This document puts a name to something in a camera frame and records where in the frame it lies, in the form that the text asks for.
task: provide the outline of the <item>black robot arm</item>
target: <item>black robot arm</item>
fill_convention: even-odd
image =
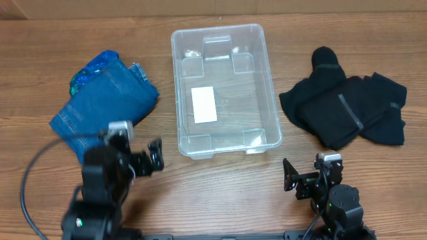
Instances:
[[[339,153],[335,151],[318,153],[314,168],[319,172],[300,175],[287,159],[283,160],[283,164],[285,191],[296,188],[298,200],[310,198],[312,209],[325,223],[324,226],[313,231],[310,229],[286,231],[284,239],[376,239],[374,232],[363,224],[363,208],[359,204],[359,191],[355,187],[340,184],[344,167]]]
[[[163,169],[161,140],[148,145],[149,154],[131,153],[133,130],[129,124],[119,123],[117,129],[109,128],[105,146],[92,148],[84,155],[83,186],[76,189],[63,218],[63,240],[142,239],[139,229],[121,227],[121,205],[136,177]],[[80,188],[83,199],[77,200]]]

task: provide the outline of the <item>wood grain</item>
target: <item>wood grain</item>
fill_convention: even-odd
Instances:
[[[134,151],[161,136],[165,170],[138,179],[124,223],[173,235],[281,233],[305,229],[309,201],[283,191],[282,159],[301,172],[323,150],[280,111],[284,141],[261,155],[226,153],[192,161],[177,149],[171,34],[177,29],[259,23],[276,95],[310,74],[312,51],[331,47],[346,74],[379,72],[408,88],[403,147],[358,137],[341,151],[344,181],[359,188],[364,221],[379,239],[427,238],[427,14],[353,13],[0,22],[0,239],[37,239],[19,206],[19,184],[35,152],[56,138],[48,122],[69,99],[74,73],[105,49],[141,63],[160,100],[136,128]],[[81,182],[73,152],[61,145],[36,164],[27,206],[60,239],[61,218]]]

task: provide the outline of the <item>clothing pile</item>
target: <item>clothing pile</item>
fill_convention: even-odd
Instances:
[[[404,144],[404,86],[377,73],[347,79],[335,53],[327,47],[313,52],[312,65],[309,78],[279,96],[292,123],[333,150],[343,148],[357,135],[375,143]]]
[[[80,70],[70,82],[71,99],[49,123],[65,138],[83,163],[84,153],[103,145],[98,139],[66,136],[96,133],[114,121],[136,125],[157,103],[159,93],[138,63],[127,68],[115,51],[104,51]]]

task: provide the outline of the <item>blue sequined fabric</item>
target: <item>blue sequined fabric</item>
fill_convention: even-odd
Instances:
[[[69,83],[70,96],[74,96],[86,83],[90,82],[94,76],[99,74],[102,69],[106,68],[116,59],[119,59],[119,53],[112,50],[105,50],[92,59],[92,61],[74,75]]]

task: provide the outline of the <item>black sock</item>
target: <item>black sock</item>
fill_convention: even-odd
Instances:
[[[297,108],[346,80],[346,74],[338,64],[335,53],[328,47],[319,47],[313,52],[312,65],[313,73],[309,78],[295,84],[287,93],[279,95],[280,104],[289,120],[310,133],[313,133],[310,128],[296,117]]]
[[[390,104],[381,120],[377,124],[365,128],[360,136],[375,143],[403,145],[405,122],[402,120],[400,109],[406,103],[406,87],[377,73],[374,73],[372,77],[366,76],[365,83],[377,96]]]
[[[299,107],[298,118],[325,147],[339,150],[376,124],[388,106],[361,78],[351,77]]]

